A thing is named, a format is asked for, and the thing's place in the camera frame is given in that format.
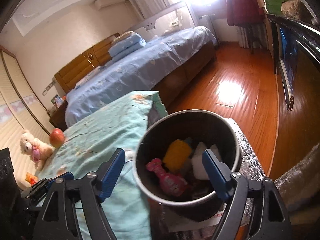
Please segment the pink plastic package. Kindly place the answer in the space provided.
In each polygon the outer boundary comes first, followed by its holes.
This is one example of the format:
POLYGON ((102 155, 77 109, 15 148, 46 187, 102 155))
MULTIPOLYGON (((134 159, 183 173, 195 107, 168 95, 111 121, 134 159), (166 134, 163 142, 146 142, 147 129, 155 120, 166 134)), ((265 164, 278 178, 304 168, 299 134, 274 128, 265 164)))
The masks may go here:
POLYGON ((167 172, 162 167, 161 159, 153 159, 146 164, 146 169, 154 172, 159 178, 159 185, 163 192, 168 196, 179 197, 187 189, 188 183, 184 178, 167 172))

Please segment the orange foam fruit net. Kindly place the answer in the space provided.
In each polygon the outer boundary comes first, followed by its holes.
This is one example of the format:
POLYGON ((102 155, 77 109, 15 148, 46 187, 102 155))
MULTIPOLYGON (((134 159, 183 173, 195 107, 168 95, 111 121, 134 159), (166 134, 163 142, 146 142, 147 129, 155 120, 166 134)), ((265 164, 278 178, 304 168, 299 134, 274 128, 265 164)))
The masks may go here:
POLYGON ((188 143, 177 139, 169 145, 162 161, 171 173, 178 173, 192 152, 188 143))

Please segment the pink red snack wrapper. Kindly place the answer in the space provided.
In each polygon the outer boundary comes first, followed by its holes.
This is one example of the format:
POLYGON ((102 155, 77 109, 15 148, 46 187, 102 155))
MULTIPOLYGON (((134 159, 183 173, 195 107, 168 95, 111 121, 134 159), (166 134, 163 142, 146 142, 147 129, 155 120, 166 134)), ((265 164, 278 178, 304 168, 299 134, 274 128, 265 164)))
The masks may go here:
POLYGON ((29 177, 28 181, 31 185, 34 185, 38 182, 38 178, 37 177, 29 177))

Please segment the light green floral bedsheet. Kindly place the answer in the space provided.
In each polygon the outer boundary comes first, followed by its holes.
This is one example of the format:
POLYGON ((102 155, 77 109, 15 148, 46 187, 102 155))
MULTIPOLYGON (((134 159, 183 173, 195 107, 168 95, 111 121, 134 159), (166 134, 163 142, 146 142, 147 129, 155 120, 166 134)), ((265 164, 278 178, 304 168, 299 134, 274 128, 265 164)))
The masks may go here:
POLYGON ((150 208, 135 181, 133 157, 148 127, 167 114, 158 92, 130 92, 68 128, 65 142, 36 176, 54 178, 71 172, 82 178, 122 148, 125 165, 102 207, 117 239, 151 239, 150 208))

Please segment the cream teddy bear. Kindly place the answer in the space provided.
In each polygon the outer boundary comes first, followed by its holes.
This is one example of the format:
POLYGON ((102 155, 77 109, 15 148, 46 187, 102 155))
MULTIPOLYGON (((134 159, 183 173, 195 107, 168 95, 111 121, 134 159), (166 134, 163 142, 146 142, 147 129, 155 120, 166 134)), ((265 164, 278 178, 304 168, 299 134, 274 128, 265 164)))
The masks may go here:
POLYGON ((21 153, 28 155, 35 164, 35 169, 41 171, 55 148, 50 144, 35 138, 29 130, 25 129, 20 138, 21 153))

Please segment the red yellow apple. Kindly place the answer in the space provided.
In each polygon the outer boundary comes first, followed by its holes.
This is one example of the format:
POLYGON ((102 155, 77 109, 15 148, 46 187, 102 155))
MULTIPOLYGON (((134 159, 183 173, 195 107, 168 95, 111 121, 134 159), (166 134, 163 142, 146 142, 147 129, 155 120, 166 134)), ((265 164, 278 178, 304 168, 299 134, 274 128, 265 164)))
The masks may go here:
POLYGON ((63 131, 61 131, 61 129, 59 128, 53 129, 49 136, 49 141, 55 148, 59 148, 60 146, 62 146, 65 142, 65 135, 63 131))

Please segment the dark wooden nightstand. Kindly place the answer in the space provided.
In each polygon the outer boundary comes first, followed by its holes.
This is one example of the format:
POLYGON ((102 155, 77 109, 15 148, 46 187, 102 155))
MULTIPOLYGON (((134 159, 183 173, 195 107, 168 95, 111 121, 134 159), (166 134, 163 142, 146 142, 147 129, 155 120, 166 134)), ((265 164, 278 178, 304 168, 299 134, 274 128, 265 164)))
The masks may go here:
POLYGON ((58 128, 63 132, 67 129, 67 125, 65 121, 65 112, 66 112, 67 106, 68 106, 67 101, 64 101, 62 105, 51 115, 49 119, 49 122, 55 128, 58 128))

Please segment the framed photo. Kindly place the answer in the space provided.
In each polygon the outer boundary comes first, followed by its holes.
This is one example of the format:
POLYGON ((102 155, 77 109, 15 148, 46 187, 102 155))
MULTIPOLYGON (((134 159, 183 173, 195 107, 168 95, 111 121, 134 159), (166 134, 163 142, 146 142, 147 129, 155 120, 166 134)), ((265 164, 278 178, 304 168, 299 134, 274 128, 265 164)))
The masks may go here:
POLYGON ((51 100, 52 104, 54 105, 54 107, 56 109, 60 108, 61 105, 63 104, 64 100, 63 98, 61 98, 59 95, 55 95, 52 100, 51 100))

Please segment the white sliding wardrobe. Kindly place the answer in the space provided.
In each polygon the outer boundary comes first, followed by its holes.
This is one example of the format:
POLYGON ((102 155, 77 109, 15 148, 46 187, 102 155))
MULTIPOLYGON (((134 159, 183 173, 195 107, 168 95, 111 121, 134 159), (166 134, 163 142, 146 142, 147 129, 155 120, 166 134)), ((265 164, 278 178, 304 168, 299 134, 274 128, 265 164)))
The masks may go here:
POLYGON ((9 149, 14 176, 22 189, 30 186, 25 180, 27 173, 35 174, 34 163, 21 153, 20 139, 26 129, 48 143, 53 126, 16 57, 1 50, 1 149, 9 149))

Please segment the white blue pillow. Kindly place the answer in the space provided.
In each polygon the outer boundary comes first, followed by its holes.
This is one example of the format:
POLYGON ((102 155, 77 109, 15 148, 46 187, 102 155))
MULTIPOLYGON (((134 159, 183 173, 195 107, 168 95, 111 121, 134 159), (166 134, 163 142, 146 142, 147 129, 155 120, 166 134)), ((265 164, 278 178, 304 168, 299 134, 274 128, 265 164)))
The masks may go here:
POLYGON ((85 77, 83 77, 80 81, 76 83, 75 89, 78 89, 79 87, 84 85, 90 79, 98 75, 103 69, 104 69, 104 66, 98 66, 97 68, 94 68, 91 72, 89 72, 85 77))

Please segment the blue bed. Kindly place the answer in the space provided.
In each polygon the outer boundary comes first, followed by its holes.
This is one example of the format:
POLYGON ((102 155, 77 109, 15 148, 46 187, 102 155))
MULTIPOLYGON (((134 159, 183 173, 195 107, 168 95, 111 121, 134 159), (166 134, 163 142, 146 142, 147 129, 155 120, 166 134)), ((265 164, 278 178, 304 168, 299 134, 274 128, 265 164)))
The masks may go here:
POLYGON ((126 57, 106 63, 98 75, 67 94, 67 127, 131 91, 151 90, 205 44, 216 44, 216 37, 198 26, 153 39, 126 57))

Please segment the wooden headboard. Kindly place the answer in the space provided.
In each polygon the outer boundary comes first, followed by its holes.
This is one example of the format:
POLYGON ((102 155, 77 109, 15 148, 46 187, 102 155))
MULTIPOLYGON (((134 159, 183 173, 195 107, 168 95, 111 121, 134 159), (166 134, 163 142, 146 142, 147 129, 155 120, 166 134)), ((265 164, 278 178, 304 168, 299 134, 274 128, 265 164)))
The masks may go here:
POLYGON ((98 66, 103 66, 112 59, 108 50, 111 48, 112 41, 119 35, 119 33, 115 33, 88 48, 54 75, 65 93, 74 89, 76 83, 92 70, 98 66))

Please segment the black tv cabinet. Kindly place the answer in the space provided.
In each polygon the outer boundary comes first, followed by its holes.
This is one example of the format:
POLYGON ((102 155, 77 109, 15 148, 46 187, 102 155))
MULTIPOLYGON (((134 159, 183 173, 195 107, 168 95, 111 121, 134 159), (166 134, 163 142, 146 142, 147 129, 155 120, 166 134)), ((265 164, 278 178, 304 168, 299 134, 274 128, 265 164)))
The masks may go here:
POLYGON ((319 28, 268 14, 278 91, 278 126, 268 175, 277 179, 319 144, 319 28))

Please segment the dark red hanging coat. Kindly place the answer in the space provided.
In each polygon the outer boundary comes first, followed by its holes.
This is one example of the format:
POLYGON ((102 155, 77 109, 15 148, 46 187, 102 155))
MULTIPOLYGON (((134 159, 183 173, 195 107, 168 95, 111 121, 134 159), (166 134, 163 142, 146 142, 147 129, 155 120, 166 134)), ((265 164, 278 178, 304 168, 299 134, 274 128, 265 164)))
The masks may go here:
POLYGON ((264 12, 257 0, 226 0, 227 24, 242 27, 245 24, 261 24, 264 12))

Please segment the grey bed guard rail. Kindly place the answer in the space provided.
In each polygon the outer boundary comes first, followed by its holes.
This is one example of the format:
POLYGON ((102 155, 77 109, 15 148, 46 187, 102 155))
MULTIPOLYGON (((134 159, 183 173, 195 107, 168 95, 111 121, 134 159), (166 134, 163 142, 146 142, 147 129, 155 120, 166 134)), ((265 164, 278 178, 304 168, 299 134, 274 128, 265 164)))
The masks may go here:
POLYGON ((175 3, 150 18, 130 27, 127 31, 138 33, 146 42, 164 33, 198 26, 192 7, 185 2, 175 3))

